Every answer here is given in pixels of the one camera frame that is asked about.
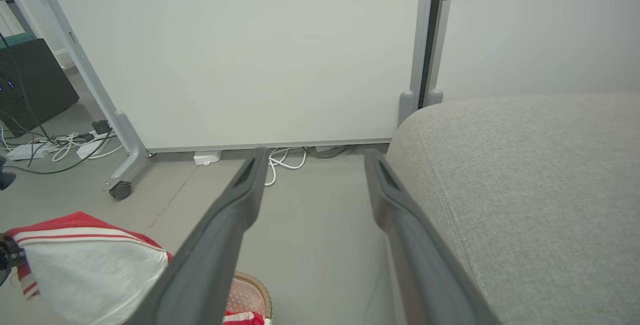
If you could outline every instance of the floor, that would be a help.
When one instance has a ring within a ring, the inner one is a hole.
[[[52,134],[89,131],[91,121],[102,116],[80,75],[70,80],[80,102],[44,124]],[[384,236],[371,215],[364,175],[366,147],[332,159],[308,158],[298,170],[280,168],[277,182],[265,189],[236,269],[265,284],[276,324],[394,323]],[[371,147],[386,151],[384,145]],[[127,156],[124,150],[61,174],[18,172],[0,192],[0,231],[83,211],[147,234],[174,253],[247,154],[225,151],[210,166],[196,166],[192,152],[158,154],[135,170],[129,179],[134,192],[122,201],[112,199],[104,184]],[[296,164],[301,156],[293,152],[288,161]],[[37,159],[31,168],[54,170],[76,159]],[[23,300],[18,279],[11,280],[0,286],[2,323],[65,324],[46,304]]]

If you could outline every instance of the whiteboard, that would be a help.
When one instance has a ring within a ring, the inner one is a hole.
[[[640,91],[639,0],[450,0],[444,101]]]
[[[418,0],[57,0],[148,149],[391,138]]]

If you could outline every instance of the black caster wheel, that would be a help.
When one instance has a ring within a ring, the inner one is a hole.
[[[119,181],[112,189],[109,190],[109,194],[115,200],[125,200],[131,195],[131,183],[128,181]]]

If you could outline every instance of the gray fabric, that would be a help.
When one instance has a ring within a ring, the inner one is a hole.
[[[445,102],[393,170],[506,324],[640,324],[640,94]]]

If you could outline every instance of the wicker basket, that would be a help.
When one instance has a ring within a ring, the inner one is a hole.
[[[272,298],[260,280],[236,271],[231,282],[226,309],[230,312],[256,312],[265,320],[272,319]]]

